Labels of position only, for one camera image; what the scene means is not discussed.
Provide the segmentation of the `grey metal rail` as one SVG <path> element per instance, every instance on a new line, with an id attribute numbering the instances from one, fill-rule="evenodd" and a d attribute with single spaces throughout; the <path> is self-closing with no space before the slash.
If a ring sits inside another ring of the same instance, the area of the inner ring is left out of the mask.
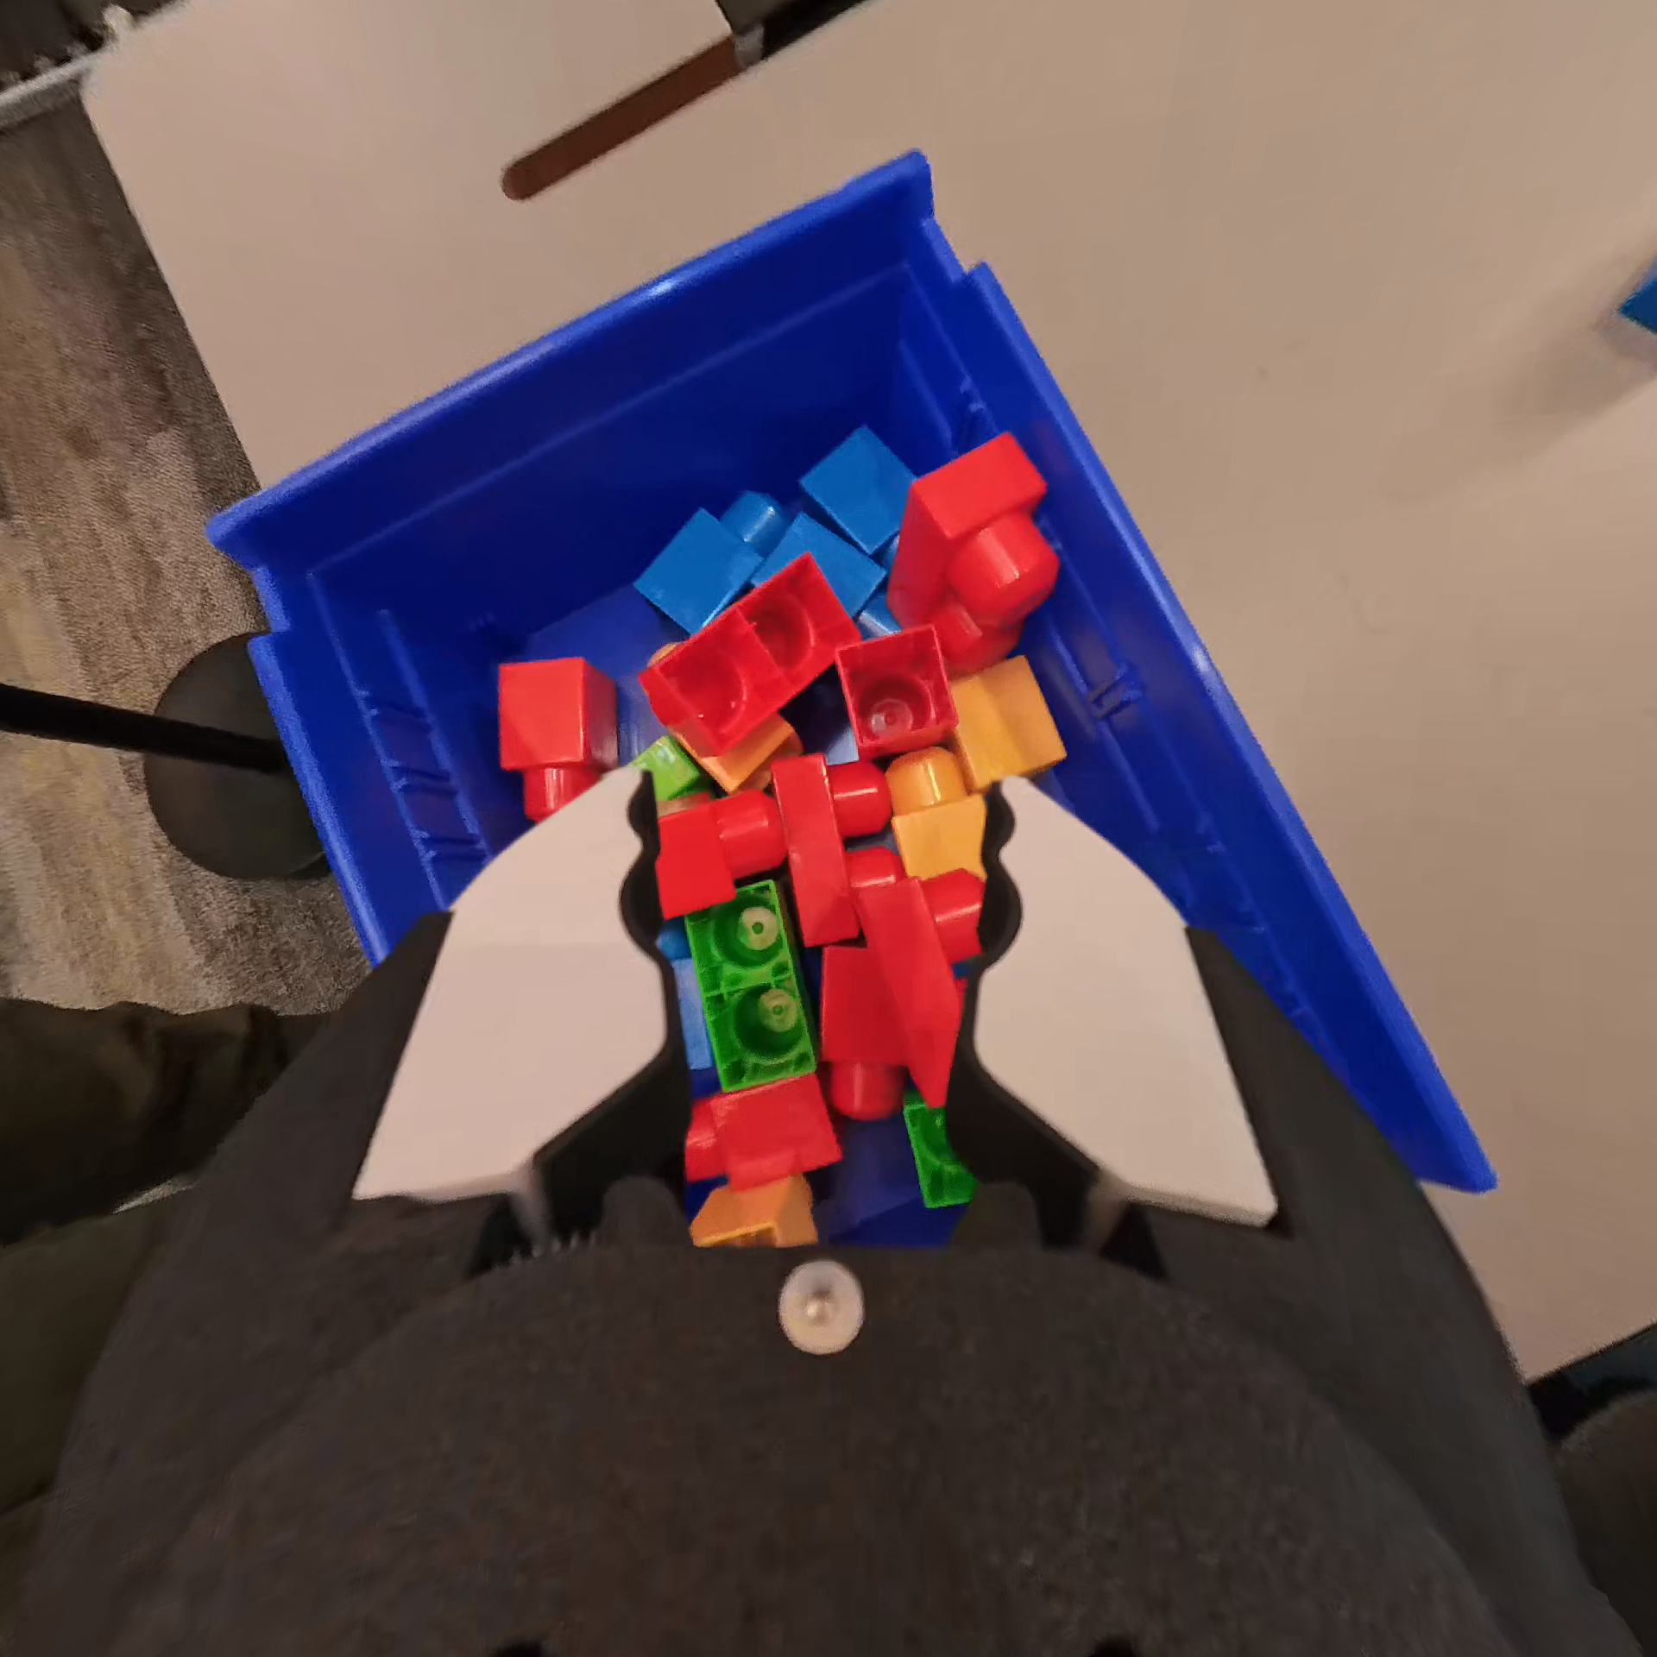
<path id="1" fill-rule="evenodd" d="M 2 4 L 2 131 L 73 100 L 155 4 Z"/>

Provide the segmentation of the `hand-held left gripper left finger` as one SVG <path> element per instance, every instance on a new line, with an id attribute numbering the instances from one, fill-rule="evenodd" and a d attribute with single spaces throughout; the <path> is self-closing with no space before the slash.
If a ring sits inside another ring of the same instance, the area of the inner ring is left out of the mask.
<path id="1" fill-rule="evenodd" d="M 690 1068 L 653 832 L 650 779 L 616 769 L 455 900 L 355 1199 L 504 1199 L 567 1240 L 620 1182 L 682 1180 Z"/>

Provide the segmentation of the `pile of colourful toy blocks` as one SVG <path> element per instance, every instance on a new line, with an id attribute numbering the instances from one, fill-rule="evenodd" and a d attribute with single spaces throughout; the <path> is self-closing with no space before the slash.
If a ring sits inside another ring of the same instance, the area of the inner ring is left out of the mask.
<path id="1" fill-rule="evenodd" d="M 1047 478 L 997 435 L 914 477 L 859 428 L 799 484 L 699 513 L 640 577 L 682 632 L 640 674 L 658 949 L 699 1101 L 697 1245 L 804 1245 L 975 1177 L 946 1127 L 981 949 L 988 793 L 1065 742 L 1021 630 L 1060 561 Z M 817 1074 L 722 1093 L 687 917 L 775 878 L 796 927 Z"/>

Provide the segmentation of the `blue plastic bin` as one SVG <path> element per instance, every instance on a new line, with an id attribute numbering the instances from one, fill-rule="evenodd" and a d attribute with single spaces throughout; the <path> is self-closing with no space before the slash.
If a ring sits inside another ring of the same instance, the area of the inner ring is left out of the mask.
<path id="1" fill-rule="evenodd" d="M 210 520 L 254 577 L 250 657 L 371 965 L 525 828 L 508 659 L 628 683 L 671 638 L 634 579 L 697 509 L 799 481 L 859 428 L 915 473 L 1012 433 L 1063 573 L 1024 627 L 1057 800 L 1219 933 L 1450 1191 L 1492 1159 L 1169 577 L 990 267 L 907 154 L 513 350 Z"/>

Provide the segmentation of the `person's dark trousers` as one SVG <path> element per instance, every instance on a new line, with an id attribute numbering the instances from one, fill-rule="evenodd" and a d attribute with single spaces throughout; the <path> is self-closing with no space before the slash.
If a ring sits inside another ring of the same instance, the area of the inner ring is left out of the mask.
<path id="1" fill-rule="evenodd" d="M 256 1005 L 176 1013 L 2 1002 L 2 1536 L 52 1488 L 80 1394 L 200 1172 L 324 1028 Z"/>

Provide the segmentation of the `green toy block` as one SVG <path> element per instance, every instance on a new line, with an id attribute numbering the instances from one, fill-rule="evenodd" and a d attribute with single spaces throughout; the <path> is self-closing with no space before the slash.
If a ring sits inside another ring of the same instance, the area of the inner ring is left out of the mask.
<path id="1" fill-rule="evenodd" d="M 687 917 L 722 1093 L 817 1074 L 819 1043 L 796 927 L 775 878 Z"/>

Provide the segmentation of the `black floor stand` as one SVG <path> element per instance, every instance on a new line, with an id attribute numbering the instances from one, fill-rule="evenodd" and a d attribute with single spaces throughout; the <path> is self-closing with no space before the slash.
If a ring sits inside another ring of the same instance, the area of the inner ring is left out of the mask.
<path id="1" fill-rule="evenodd" d="M 227 881 L 329 873 L 301 783 L 266 706 L 251 643 L 197 652 L 153 710 L 2 687 L 2 733 L 142 757 L 144 794 L 174 849 Z"/>

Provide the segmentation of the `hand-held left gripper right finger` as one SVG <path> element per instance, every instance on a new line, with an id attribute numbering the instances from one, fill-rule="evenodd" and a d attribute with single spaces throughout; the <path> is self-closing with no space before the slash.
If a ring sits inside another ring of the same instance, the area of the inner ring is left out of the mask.
<path id="1" fill-rule="evenodd" d="M 1031 779 L 990 794 L 981 939 L 948 1091 L 979 1185 L 1024 1191 L 1060 1251 L 1129 1207 L 1265 1230 L 1281 1201 L 1184 917 Z"/>

